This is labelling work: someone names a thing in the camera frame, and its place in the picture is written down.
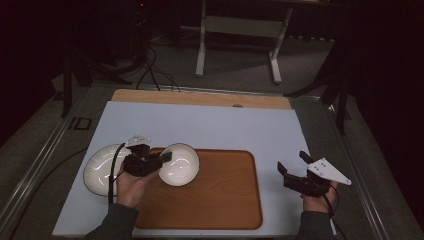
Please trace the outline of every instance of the white table surface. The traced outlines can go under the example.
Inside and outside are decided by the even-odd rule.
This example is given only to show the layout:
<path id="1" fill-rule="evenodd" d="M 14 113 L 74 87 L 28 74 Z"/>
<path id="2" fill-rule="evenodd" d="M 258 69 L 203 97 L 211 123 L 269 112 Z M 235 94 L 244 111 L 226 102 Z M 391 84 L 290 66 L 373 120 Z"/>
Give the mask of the white table surface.
<path id="1" fill-rule="evenodd" d="M 101 223 L 107 213 L 107 197 L 86 188 L 85 165 L 98 150 L 123 143 L 136 133 L 150 137 L 152 148 L 185 143 L 199 149 L 251 152 L 256 161 L 263 224 L 256 230 L 134 229 L 134 236 L 275 237 L 297 233 L 300 194 L 284 188 L 277 171 L 281 161 L 290 173 L 306 175 L 307 165 L 298 155 L 299 151 L 308 153 L 308 148 L 294 110 L 108 102 L 53 235 L 83 236 Z"/>

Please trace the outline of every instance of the table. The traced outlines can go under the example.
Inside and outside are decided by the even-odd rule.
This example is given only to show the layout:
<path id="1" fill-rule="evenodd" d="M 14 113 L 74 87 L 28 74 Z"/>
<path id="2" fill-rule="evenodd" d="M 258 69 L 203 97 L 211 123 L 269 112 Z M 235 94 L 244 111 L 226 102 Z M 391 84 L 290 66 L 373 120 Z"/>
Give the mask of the table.
<path id="1" fill-rule="evenodd" d="M 192 120 L 181 113 L 191 113 Z M 170 126 L 170 117 L 173 123 L 178 122 L 178 128 Z M 126 141 L 134 129 L 143 129 L 139 133 L 152 138 L 152 147 L 184 142 L 195 149 L 248 150 L 256 159 L 263 213 L 263 223 L 256 230 L 135 229 L 134 236 L 269 237 L 297 233 L 302 202 L 298 193 L 282 186 L 276 166 L 282 161 L 291 173 L 305 174 L 306 164 L 298 154 L 300 150 L 308 152 L 308 148 L 286 98 L 118 90 L 103 112 L 53 235 L 83 236 L 100 224 L 107 212 L 107 199 L 84 186 L 85 164 L 99 149 Z"/>
<path id="2" fill-rule="evenodd" d="M 301 5 L 330 6 L 341 8 L 351 7 L 353 5 L 353 3 L 349 1 L 268 0 L 264 2 L 278 3 L 280 5 L 287 6 L 285 12 L 282 13 L 282 16 L 284 16 L 282 21 L 268 21 L 208 15 L 206 11 L 207 2 L 207 0 L 202 1 L 200 47 L 196 64 L 196 76 L 203 76 L 206 57 L 206 32 L 259 36 L 275 38 L 276 40 L 274 49 L 269 52 L 271 72 L 274 83 L 276 84 L 281 83 L 281 74 L 278 66 L 277 56 L 283 43 L 293 9 Z"/>

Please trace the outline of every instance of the tray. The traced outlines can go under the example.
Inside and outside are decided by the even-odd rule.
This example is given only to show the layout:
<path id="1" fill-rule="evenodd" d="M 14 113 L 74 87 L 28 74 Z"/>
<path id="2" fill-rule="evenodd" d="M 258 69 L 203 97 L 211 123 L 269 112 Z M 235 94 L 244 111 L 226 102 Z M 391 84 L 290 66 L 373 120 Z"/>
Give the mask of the tray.
<path id="1" fill-rule="evenodd" d="M 152 152 L 162 151 L 155 148 Z M 153 179 L 135 226 L 141 229 L 254 230 L 262 225 L 255 159 L 248 151 L 196 149 L 200 170 L 189 184 Z"/>

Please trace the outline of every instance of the white stand leg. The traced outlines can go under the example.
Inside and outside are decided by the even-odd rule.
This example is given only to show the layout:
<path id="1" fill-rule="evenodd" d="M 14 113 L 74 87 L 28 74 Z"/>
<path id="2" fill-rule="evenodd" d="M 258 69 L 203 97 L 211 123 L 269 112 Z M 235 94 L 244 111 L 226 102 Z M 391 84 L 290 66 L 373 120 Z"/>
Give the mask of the white stand leg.
<path id="1" fill-rule="evenodd" d="M 280 52 L 281 44 L 283 43 L 283 40 L 284 40 L 284 36 L 286 34 L 287 26 L 289 25 L 289 20 L 290 20 L 292 12 L 293 12 L 293 8 L 287 9 L 284 22 L 281 23 L 281 30 L 277 37 L 277 45 L 275 46 L 274 51 L 269 53 L 271 71 L 272 71 L 272 76 L 274 78 L 275 84 L 281 83 L 280 68 L 278 67 L 277 57 L 278 57 L 278 53 Z"/>
<path id="2" fill-rule="evenodd" d="M 200 22 L 200 47 L 199 55 L 197 56 L 196 77 L 203 77 L 203 69 L 205 67 L 205 34 L 206 34 L 206 0 L 202 1 L 202 20 Z"/>

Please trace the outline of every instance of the dark background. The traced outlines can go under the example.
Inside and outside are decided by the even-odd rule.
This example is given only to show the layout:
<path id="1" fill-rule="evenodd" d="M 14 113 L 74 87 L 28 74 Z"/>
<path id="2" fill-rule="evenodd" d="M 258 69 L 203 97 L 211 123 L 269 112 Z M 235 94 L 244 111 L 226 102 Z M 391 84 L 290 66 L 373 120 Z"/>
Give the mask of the dark background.
<path id="1" fill-rule="evenodd" d="M 147 20 L 176 42 L 180 25 L 199 26 L 200 1 L 145 4 Z M 0 146 L 55 94 L 51 79 L 62 73 L 64 36 L 98 62 L 131 57 L 135 7 L 104 0 L 0 2 Z M 231 6 L 215 3 L 210 10 L 225 14 L 225 7 Z M 251 16 L 249 7 L 238 9 L 235 14 Z M 280 8 L 268 10 L 270 18 L 281 17 Z M 308 5 L 294 11 L 287 31 L 305 41 L 336 39 L 324 66 L 330 73 L 354 63 L 349 93 L 422 228 L 423 16 L 418 0 L 359 1 L 353 9 Z"/>

